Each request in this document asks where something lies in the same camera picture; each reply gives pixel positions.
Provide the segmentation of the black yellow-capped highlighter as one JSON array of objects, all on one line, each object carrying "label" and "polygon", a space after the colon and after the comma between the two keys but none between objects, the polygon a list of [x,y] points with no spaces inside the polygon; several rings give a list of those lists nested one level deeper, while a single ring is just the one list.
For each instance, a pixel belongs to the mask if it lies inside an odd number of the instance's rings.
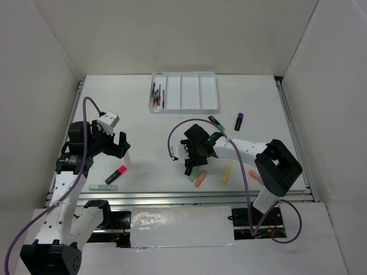
[{"label": "black yellow-capped highlighter", "polygon": [[192,167],[188,167],[188,168],[186,168],[186,170],[185,170],[185,175],[187,175],[187,176],[190,176],[191,175],[191,173],[192,173]]}]

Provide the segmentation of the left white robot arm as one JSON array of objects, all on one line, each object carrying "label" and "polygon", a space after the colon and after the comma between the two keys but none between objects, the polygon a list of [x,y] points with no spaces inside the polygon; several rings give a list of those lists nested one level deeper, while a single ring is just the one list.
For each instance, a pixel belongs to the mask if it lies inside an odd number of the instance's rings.
[{"label": "left white robot arm", "polygon": [[69,140],[56,162],[48,213],[34,241],[20,252],[31,274],[78,274],[83,247],[95,228],[112,224],[113,214],[105,200],[88,201],[78,217],[75,210],[94,157],[103,153],[121,159],[130,149],[124,132],[114,142],[117,123],[116,118],[104,115],[91,123],[78,121],[69,126]]}]

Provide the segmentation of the red gel pen with grip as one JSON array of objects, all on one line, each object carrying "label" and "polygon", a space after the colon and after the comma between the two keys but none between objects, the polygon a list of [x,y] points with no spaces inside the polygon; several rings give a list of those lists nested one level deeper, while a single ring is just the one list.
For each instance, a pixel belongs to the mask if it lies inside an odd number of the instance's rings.
[{"label": "red gel pen with grip", "polygon": [[157,106],[157,100],[158,100],[158,94],[156,93],[154,95],[154,99],[153,99],[153,108],[156,108],[156,106]]}]

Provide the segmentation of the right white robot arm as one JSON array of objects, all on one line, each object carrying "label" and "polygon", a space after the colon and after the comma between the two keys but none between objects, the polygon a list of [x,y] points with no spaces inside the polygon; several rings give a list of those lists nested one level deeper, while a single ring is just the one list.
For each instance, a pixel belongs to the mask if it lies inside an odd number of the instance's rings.
[{"label": "right white robot arm", "polygon": [[270,218],[270,207],[284,197],[303,172],[303,168],[284,143],[273,139],[269,143],[231,139],[221,132],[209,135],[201,126],[194,124],[180,141],[185,149],[185,168],[208,164],[208,158],[237,160],[257,168],[261,188],[252,203],[250,217],[257,225]]}]

